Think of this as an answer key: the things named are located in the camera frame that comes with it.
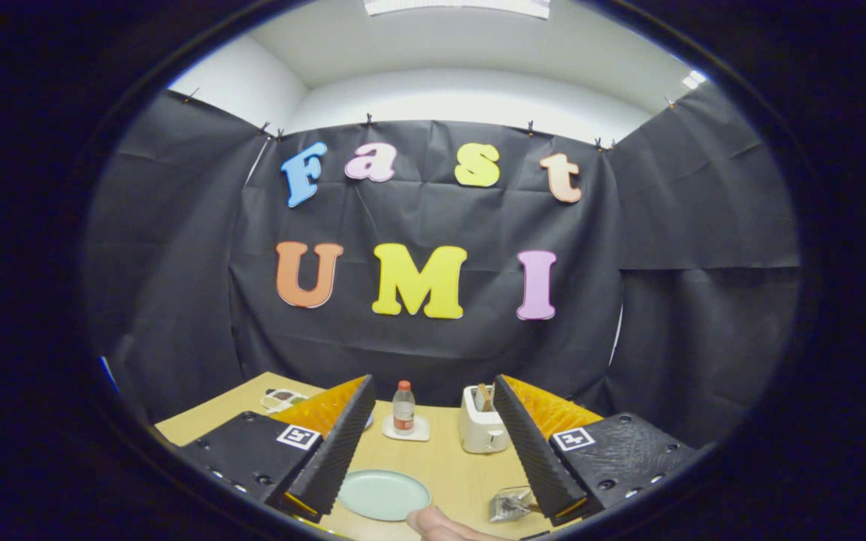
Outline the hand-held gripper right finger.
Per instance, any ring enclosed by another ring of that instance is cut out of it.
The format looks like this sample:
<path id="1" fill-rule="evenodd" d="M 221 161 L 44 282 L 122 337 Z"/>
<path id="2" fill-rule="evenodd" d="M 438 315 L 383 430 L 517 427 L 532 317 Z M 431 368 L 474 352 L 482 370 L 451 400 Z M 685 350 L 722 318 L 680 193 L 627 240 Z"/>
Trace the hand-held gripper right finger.
<path id="1" fill-rule="evenodd" d="M 633 413 L 602 417 L 507 374 L 495 377 L 492 405 L 553 526 L 651 491 L 697 453 Z"/>

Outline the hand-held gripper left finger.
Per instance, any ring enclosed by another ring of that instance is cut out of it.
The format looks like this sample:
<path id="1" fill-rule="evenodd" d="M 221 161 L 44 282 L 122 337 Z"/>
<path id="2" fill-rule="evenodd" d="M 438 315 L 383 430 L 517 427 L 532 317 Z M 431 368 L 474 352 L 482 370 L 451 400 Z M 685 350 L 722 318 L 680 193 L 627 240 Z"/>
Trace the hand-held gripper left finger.
<path id="1" fill-rule="evenodd" d="M 243 411 L 178 446 L 183 458 L 289 516 L 331 513 L 376 401 L 374 378 L 354 378 L 273 415 Z"/>

